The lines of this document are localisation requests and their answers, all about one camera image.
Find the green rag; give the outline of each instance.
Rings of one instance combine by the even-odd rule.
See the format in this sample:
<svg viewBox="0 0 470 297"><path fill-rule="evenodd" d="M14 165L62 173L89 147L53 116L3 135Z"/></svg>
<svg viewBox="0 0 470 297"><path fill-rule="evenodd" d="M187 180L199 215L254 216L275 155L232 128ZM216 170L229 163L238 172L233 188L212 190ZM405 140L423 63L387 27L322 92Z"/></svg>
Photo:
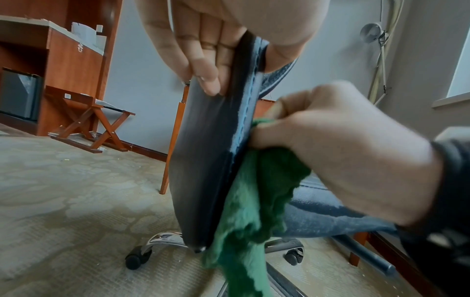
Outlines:
<svg viewBox="0 0 470 297"><path fill-rule="evenodd" d="M252 127L268 120L256 120ZM249 150L225 200L214 241L203 254L206 268L220 267L230 297L270 296L264 243L285 230L286 203L310 174L290 150Z"/></svg>

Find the black sleeve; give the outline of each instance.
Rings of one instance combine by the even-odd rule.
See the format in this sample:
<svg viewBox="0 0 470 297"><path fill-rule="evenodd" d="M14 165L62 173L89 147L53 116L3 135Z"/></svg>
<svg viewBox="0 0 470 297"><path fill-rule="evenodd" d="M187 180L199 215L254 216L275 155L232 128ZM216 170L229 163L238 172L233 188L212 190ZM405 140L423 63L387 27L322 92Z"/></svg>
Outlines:
<svg viewBox="0 0 470 297"><path fill-rule="evenodd" d="M399 228L403 247L421 272L449 296L467 296L470 284L470 143L432 142L444 160L443 178L429 214Z"/></svg>

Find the patterned carpet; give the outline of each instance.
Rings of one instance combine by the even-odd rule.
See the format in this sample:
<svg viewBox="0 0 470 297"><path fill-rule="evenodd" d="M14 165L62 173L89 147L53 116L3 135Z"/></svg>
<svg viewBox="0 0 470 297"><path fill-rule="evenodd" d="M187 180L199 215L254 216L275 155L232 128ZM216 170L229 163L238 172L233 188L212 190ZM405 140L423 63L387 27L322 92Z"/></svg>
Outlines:
<svg viewBox="0 0 470 297"><path fill-rule="evenodd" d="M139 270L124 266L134 246L178 230L171 195L156 190L164 166L131 152L2 135L0 296L216 296L223 277L185 249L156 247ZM303 242L301 265L279 253L267 259L311 297L419 296L399 276L349 265L330 239Z"/></svg>

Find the hand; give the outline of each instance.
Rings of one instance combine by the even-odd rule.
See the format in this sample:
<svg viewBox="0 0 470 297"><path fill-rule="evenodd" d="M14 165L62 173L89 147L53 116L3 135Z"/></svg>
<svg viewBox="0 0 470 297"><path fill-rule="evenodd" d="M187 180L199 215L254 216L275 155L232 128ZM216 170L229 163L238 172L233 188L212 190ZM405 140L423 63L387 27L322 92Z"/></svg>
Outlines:
<svg viewBox="0 0 470 297"><path fill-rule="evenodd" d="M266 117L276 121L256 127L250 145L291 149L345 206L403 226L430 209L442 160L351 83L282 97Z"/></svg>
<svg viewBox="0 0 470 297"><path fill-rule="evenodd" d="M294 61L319 29L329 0L136 0L163 61L184 81L196 76L209 95L225 94L234 49L250 30L271 44L266 72Z"/></svg>

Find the caster wheel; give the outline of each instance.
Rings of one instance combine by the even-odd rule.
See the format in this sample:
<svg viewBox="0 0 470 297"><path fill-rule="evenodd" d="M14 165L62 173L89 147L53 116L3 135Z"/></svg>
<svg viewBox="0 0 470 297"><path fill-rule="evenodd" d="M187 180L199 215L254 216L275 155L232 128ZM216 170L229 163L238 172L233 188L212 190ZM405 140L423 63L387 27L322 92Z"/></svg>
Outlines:
<svg viewBox="0 0 470 297"><path fill-rule="evenodd" d="M304 251L302 249L294 249L288 251L284 255L284 259L292 266L302 263L304 260Z"/></svg>
<svg viewBox="0 0 470 297"><path fill-rule="evenodd" d="M147 263L152 255L152 250L149 250L145 254L141 254L142 246L136 246L132 251L126 256L126 267L130 270L138 269L142 264Z"/></svg>

